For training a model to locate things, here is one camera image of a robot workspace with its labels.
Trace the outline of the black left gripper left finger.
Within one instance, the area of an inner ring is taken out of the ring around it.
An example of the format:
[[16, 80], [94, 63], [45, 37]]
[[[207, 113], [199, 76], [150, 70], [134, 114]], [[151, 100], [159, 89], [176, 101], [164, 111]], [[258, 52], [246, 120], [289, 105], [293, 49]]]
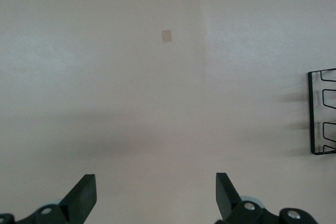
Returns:
[[82, 224], [97, 202], [96, 177], [84, 175], [58, 204], [48, 204], [17, 223]]

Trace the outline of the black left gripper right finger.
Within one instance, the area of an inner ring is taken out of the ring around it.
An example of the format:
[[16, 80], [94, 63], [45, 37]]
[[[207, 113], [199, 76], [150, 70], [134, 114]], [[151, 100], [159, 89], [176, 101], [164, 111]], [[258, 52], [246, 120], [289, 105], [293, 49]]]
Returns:
[[251, 200], [242, 200], [226, 173], [216, 174], [216, 202], [221, 219], [216, 223], [278, 223], [278, 216]]

